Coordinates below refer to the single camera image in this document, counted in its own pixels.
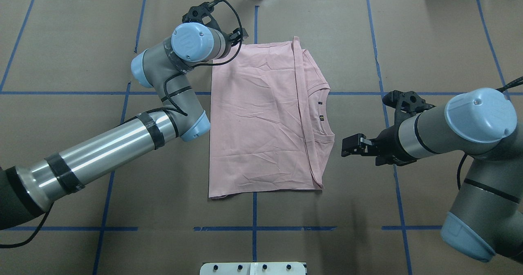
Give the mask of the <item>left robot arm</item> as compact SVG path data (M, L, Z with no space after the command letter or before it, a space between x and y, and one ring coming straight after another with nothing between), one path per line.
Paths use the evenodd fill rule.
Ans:
M226 34L198 22L138 54L131 71L138 83L155 89L162 106L28 168L1 170L1 229L49 213L58 199L77 193L114 169L162 148L171 140L192 141L210 130L210 121L187 74L207 61L227 58L248 37L243 27Z

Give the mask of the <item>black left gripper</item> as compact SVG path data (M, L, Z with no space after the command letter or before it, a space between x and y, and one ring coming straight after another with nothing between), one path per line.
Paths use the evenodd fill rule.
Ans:
M234 29L233 33L225 33L221 31L222 36L225 40L225 48L221 57L226 57L233 46L236 46L240 42L243 42L246 38L249 38L249 34L245 28Z

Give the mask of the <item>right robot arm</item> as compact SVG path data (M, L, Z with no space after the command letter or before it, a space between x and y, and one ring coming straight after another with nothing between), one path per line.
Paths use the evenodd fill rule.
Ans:
M346 137L341 156L405 166L463 152L442 240L481 262L499 255L522 263L522 122L503 89L475 89L440 106L416 92L394 90L382 102L394 109L393 125L373 139L361 133Z

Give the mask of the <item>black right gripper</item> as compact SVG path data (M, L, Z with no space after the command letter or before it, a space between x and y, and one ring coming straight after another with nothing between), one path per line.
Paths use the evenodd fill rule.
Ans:
M371 157L367 148L374 146L377 152L375 165L404 166L415 163L417 159L403 148L399 140L399 127L393 125L383 130L375 139L369 140L365 134L357 133L342 140L342 157L358 155Z

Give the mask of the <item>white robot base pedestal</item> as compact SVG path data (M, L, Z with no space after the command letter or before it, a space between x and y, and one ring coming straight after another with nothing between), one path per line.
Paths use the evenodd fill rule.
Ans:
M201 266L200 275L307 275L302 262L216 262Z

